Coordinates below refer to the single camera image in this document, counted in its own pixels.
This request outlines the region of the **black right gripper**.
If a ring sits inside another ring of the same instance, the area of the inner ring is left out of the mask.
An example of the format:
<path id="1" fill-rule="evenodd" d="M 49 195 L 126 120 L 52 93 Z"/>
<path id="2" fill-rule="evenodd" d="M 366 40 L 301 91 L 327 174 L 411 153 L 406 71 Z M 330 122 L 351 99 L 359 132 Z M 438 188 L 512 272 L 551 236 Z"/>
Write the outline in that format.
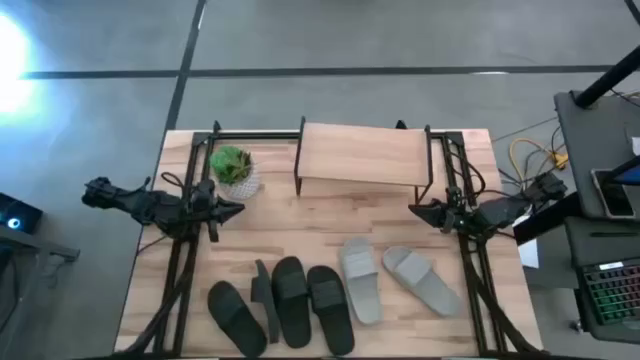
<path id="1" fill-rule="evenodd" d="M 464 198 L 451 198 L 447 202 L 431 200 L 428 204 L 411 204 L 409 210 L 440 232 L 449 234 L 465 227 L 467 205 Z"/>

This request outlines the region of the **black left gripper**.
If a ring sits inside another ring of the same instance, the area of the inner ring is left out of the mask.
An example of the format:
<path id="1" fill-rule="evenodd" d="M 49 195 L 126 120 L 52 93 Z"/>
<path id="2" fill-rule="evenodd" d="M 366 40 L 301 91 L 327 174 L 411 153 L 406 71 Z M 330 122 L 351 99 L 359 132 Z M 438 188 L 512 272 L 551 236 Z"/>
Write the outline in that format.
<path id="1" fill-rule="evenodd" d="M 240 214 L 245 205 L 218 197 L 218 219 L 214 217 L 213 211 L 217 206 L 214 196 L 215 183 L 211 179 L 200 181 L 192 193 L 192 210 L 199 215 L 201 220 L 207 225 L 209 240 L 212 243 L 219 241 L 218 225 L 224 224 L 232 217 Z"/>

